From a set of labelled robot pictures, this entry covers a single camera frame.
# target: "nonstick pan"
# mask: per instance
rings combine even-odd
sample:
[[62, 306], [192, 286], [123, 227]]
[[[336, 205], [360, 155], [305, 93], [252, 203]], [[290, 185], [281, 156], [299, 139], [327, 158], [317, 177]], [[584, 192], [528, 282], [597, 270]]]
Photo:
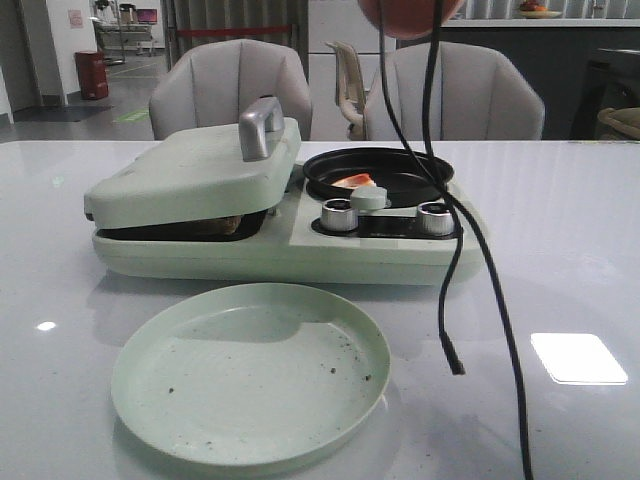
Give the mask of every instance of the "nonstick pan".
[[[424, 153], [416, 153], [427, 161]], [[439, 158], [426, 164], [434, 175], [437, 172], [445, 184], [453, 177], [453, 167]], [[384, 147], [347, 148], [325, 152], [310, 158], [303, 166], [311, 193], [324, 198], [349, 198], [352, 190], [332, 184], [352, 175], [368, 173], [379, 187], [387, 190], [392, 208], [410, 207], [436, 200], [440, 193], [424, 178], [404, 150]]]

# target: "trash can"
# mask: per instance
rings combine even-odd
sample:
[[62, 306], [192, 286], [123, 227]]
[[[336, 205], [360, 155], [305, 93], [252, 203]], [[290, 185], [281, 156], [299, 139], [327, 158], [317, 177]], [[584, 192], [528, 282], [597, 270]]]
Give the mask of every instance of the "trash can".
[[82, 98], [85, 100], [98, 100], [109, 95], [104, 53], [93, 51], [76, 52], [75, 59]]

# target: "power cord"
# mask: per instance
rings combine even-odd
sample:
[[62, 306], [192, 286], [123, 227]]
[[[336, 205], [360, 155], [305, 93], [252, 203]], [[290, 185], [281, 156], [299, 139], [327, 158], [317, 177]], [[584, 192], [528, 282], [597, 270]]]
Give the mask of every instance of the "power cord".
[[442, 344], [442, 348], [444, 350], [445, 356], [447, 358], [447, 362], [451, 368], [451, 371], [454, 375], [463, 375], [465, 373], [464, 366], [462, 362], [459, 360], [458, 355], [453, 346], [453, 342], [451, 341], [449, 335], [445, 329], [445, 321], [444, 321], [444, 307], [445, 300], [449, 285], [451, 283], [451, 279], [453, 274], [455, 273], [455, 269], [458, 265], [458, 261], [460, 259], [460, 255], [462, 253], [462, 225], [460, 222], [460, 218], [456, 210], [459, 210], [462, 215], [466, 218], [471, 230], [473, 231], [476, 239], [478, 240], [478, 244], [480, 245], [480, 250], [482, 251], [485, 263], [487, 265], [487, 269], [489, 271], [489, 277], [491, 279], [491, 284], [493, 286], [493, 291], [496, 298], [496, 303], [498, 306], [498, 311], [500, 313], [500, 318], [502, 320], [502, 326], [505, 333], [505, 338], [507, 341], [507, 346], [509, 349], [509, 356], [511, 358], [511, 366], [513, 369], [513, 375], [516, 386], [516, 396], [517, 396], [517, 405], [518, 405], [518, 426], [519, 426], [519, 437], [520, 437], [520, 450], [521, 450], [521, 458], [522, 458], [522, 469], [524, 478], [526, 480], [534, 480], [533, 477], [533, 469], [531, 464], [531, 452], [530, 452], [530, 442], [529, 442], [529, 426], [528, 426], [528, 418], [527, 418], [527, 400], [526, 400], [526, 391], [524, 386], [524, 376], [522, 373], [522, 367], [520, 365], [520, 359], [518, 355], [518, 350], [516, 346], [515, 336], [513, 334], [513, 328], [511, 326], [511, 320], [509, 318], [509, 313], [507, 311], [506, 301], [504, 299], [504, 294], [502, 292], [502, 286], [500, 284], [500, 279], [498, 277], [498, 272], [495, 267], [495, 263], [493, 261], [493, 257], [489, 250], [489, 246], [487, 241], [482, 233], [482, 229], [480, 225], [473, 217], [471, 212], [457, 199], [455, 198], [446, 188], [442, 176], [440, 175], [439, 169], [437, 168], [437, 164], [435, 162], [435, 155], [433, 152], [433, 146], [431, 143], [431, 134], [430, 134], [430, 125], [429, 125], [429, 106], [431, 101], [431, 90], [433, 86], [433, 77], [435, 75], [435, 66], [438, 57], [439, 43], [440, 43], [440, 32], [442, 25], [442, 13], [443, 13], [443, 2], [442, 0], [435, 0], [434, 2], [434, 12], [433, 19], [434, 25], [431, 34], [431, 42], [429, 48], [429, 58], [427, 61], [427, 68], [425, 72], [425, 81], [424, 81], [424, 89], [423, 89], [423, 98], [422, 98], [422, 134], [423, 140], [425, 144], [425, 150], [427, 155], [427, 163], [432, 166], [425, 165], [416, 154], [413, 152], [409, 143], [402, 133], [402, 129], [398, 124], [397, 118], [393, 111], [393, 106], [391, 105], [391, 101], [389, 98], [389, 91], [387, 85], [387, 75], [386, 75], [386, 59], [385, 59], [385, 47], [384, 47], [384, 7], [382, 4], [383, 0], [378, 0], [378, 13], [380, 19], [379, 26], [379, 50], [380, 50], [380, 77], [382, 81], [382, 92], [384, 96], [384, 102], [387, 109], [387, 113], [389, 115], [389, 119], [393, 125], [400, 142], [402, 143], [404, 149], [407, 154], [414, 162], [416, 167], [425, 178], [429, 179], [438, 192], [442, 195], [442, 198], [445, 202], [445, 206], [451, 212], [451, 217], [454, 222], [454, 233], [456, 235], [456, 248], [454, 250], [453, 256], [449, 263], [449, 267], [445, 274], [445, 278], [440, 287], [440, 294], [438, 298], [438, 330], [440, 336], [440, 342]]

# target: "gray floor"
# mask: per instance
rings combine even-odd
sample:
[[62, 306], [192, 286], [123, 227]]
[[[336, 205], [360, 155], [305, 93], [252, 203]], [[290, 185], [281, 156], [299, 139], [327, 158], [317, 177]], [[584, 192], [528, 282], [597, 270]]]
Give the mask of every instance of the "gray floor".
[[13, 140], [153, 140], [148, 115], [137, 121], [122, 116], [147, 107], [159, 77], [166, 73], [165, 57], [127, 52], [125, 63], [107, 67], [109, 96], [73, 105], [110, 106], [79, 122], [16, 122], [0, 128], [0, 142]]

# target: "metal handle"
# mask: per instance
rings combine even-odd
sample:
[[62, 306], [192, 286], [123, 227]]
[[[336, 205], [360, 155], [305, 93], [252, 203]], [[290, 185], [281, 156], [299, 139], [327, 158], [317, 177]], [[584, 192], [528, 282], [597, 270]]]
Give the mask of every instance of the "metal handle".
[[245, 162], [269, 158], [269, 142], [267, 132], [284, 130], [282, 107], [276, 97], [262, 97], [247, 108], [238, 121], [240, 131], [240, 148]]

